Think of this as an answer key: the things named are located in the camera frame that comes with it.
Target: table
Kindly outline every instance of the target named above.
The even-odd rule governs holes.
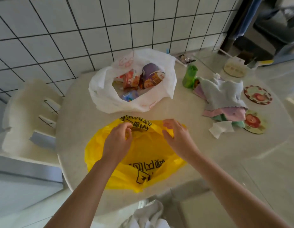
[[[201,61],[196,61],[198,76],[212,77],[213,72]],[[74,190],[87,174],[84,162],[84,149],[100,128],[123,115],[139,116],[148,120],[175,118],[185,124],[193,140],[206,156],[219,164],[238,162],[259,155],[284,142],[293,131],[293,124],[275,94],[253,74],[243,78],[244,86],[258,85],[271,92],[273,101],[269,105],[258,105],[248,100],[244,94],[241,98],[251,110],[259,111],[267,117],[269,126],[263,135],[252,134],[242,128],[235,128],[235,133],[224,133],[216,139],[208,131],[213,120],[202,117],[205,101],[182,86],[186,68],[175,65],[177,85],[173,100],[164,98],[149,112],[117,112],[106,114],[96,109],[88,92],[89,81],[95,72],[81,75],[69,88],[56,126],[56,149],[62,172],[71,190]],[[226,80],[232,77],[221,73]],[[163,193],[170,187],[199,178],[200,175],[186,165],[166,180],[146,188],[143,192],[132,190],[105,190],[96,211],[96,215],[121,209],[130,204]]]

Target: red print on white bag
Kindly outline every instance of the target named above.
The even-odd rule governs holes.
[[[123,57],[119,60],[119,66],[123,68],[127,68],[132,65],[133,63],[134,52],[132,51],[128,56]]]

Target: white plastic bag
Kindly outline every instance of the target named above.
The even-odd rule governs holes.
[[[165,72],[165,78],[148,92],[131,102],[120,99],[114,87],[113,79],[131,69],[139,74],[148,63],[154,63]],[[176,73],[174,70],[175,57],[153,49],[131,51],[128,55],[115,61],[109,67],[102,68],[92,77],[89,92],[97,109],[105,113],[118,111],[149,111],[164,97],[173,98],[176,87]]]

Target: person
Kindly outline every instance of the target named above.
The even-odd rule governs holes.
[[[163,130],[170,147],[201,174],[237,227],[289,227],[274,211],[243,188],[216,163],[203,156],[188,130],[178,121],[166,119],[163,125],[173,129],[173,138]],[[131,123],[124,122],[112,129],[105,141],[102,158],[95,163],[45,228],[91,226],[108,179],[130,149],[131,127]]]

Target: white table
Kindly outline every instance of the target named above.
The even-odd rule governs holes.
[[[210,78],[212,72],[200,61],[198,76]],[[175,65],[177,85],[173,100],[164,98],[149,112],[118,112],[106,114],[96,109],[88,92],[91,77],[88,73],[80,76],[69,88],[64,99],[56,126],[56,143],[59,161],[63,174],[71,190],[74,190],[87,174],[84,162],[84,150],[88,141],[100,128],[123,115],[139,116],[148,120],[175,118],[185,124],[201,152],[219,164],[228,164],[253,157],[266,152],[284,142],[293,131],[293,124],[278,98],[255,76],[243,78],[244,86],[258,85],[271,92],[273,101],[269,105],[258,105],[248,100],[244,94],[242,99],[251,110],[266,116],[269,121],[267,131],[263,135],[252,134],[242,128],[235,128],[234,133],[224,133],[216,139],[208,131],[213,120],[202,117],[205,101],[182,86],[182,78],[186,68]],[[221,73],[226,80],[232,77]],[[132,190],[105,190],[99,203],[96,215],[106,214],[127,205],[160,194],[177,185],[199,178],[199,174],[189,165],[179,169],[168,179],[163,180],[143,192]]]

